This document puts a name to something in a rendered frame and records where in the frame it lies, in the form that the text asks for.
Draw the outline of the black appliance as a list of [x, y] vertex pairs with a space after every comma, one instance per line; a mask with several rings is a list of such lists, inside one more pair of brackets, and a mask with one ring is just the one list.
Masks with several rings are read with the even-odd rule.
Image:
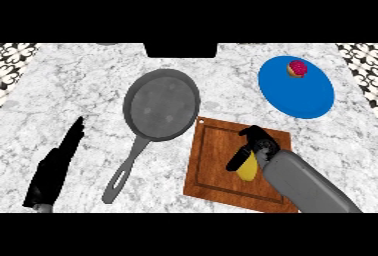
[[145, 55], [150, 58], [213, 58], [215, 43], [144, 43]]

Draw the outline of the yellow lemon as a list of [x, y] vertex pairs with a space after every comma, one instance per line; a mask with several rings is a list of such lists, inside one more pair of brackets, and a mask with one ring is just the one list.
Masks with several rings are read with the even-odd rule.
[[256, 170], [258, 170], [258, 163], [256, 163], [255, 155], [250, 154], [243, 164], [240, 165], [238, 169], [236, 170], [237, 177], [243, 181], [250, 182], [255, 178]]

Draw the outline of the grey frying pan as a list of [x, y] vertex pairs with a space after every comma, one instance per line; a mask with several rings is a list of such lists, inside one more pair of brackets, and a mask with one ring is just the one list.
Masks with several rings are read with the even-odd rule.
[[174, 139], [190, 128], [197, 117], [199, 103], [196, 84], [175, 69], [156, 69], [131, 84], [123, 97], [122, 114], [135, 138], [128, 157], [104, 188], [104, 204], [113, 202], [120, 192], [134, 160], [145, 145]]

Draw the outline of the brown wooden cutting board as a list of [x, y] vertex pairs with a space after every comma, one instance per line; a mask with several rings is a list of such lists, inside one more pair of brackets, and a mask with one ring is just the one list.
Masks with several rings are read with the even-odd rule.
[[259, 212], [296, 212], [290, 201], [277, 193], [256, 170], [250, 182], [241, 181], [225, 164], [246, 137], [244, 124], [199, 117], [194, 125], [182, 194]]

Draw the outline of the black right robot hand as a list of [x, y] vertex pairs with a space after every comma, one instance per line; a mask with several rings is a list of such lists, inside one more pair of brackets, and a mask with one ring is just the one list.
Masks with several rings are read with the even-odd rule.
[[259, 168], [264, 168], [274, 154], [280, 150], [280, 146], [272, 137], [259, 126], [252, 125], [244, 128], [238, 132], [238, 135], [246, 136], [246, 144], [238, 148], [227, 162], [225, 170], [228, 172], [234, 172], [238, 169], [250, 155], [255, 156]]

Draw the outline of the blue round plate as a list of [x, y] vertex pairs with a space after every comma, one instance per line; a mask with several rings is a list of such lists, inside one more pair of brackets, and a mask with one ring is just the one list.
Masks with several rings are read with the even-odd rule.
[[[292, 61], [299, 61], [306, 67], [302, 77], [289, 75]], [[272, 107], [295, 118], [317, 118], [332, 108], [334, 93], [330, 80], [320, 68], [295, 56], [277, 56], [262, 63], [258, 86]]]

